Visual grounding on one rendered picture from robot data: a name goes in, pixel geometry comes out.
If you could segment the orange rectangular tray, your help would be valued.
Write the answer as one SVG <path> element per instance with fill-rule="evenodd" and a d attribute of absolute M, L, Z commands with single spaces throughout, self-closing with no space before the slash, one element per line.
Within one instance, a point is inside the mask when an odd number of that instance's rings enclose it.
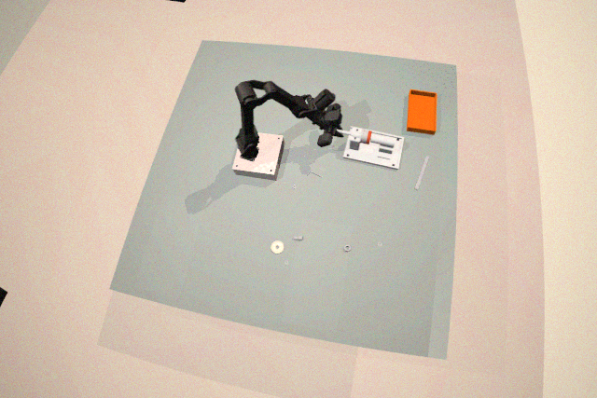
<path fill-rule="evenodd" d="M 407 131 L 435 134 L 437 131 L 437 94 L 411 89 Z"/>

